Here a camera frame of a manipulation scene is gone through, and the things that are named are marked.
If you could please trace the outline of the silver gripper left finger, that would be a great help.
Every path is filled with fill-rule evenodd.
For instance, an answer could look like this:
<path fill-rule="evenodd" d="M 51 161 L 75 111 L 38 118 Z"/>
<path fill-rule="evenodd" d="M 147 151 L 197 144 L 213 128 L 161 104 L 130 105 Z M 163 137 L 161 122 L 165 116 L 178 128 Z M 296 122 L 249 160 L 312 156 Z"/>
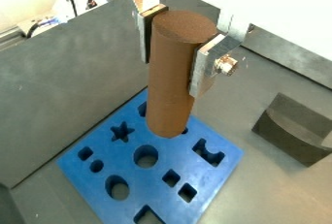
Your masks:
<path fill-rule="evenodd" d="M 159 0 L 130 0 L 139 30 L 141 58 L 145 64 L 150 58 L 151 22 L 154 17 L 169 10 Z"/>

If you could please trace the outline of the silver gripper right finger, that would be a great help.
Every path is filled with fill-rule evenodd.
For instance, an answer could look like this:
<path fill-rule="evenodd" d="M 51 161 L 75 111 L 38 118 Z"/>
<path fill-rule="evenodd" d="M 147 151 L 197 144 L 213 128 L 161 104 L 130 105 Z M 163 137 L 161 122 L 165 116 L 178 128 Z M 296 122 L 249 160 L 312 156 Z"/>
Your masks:
<path fill-rule="evenodd" d="M 189 95 L 200 97 L 212 87 L 216 76 L 230 76 L 237 69 L 233 50 L 245 40 L 250 23 L 240 16 L 220 14 L 218 33 L 200 46 L 193 57 Z"/>

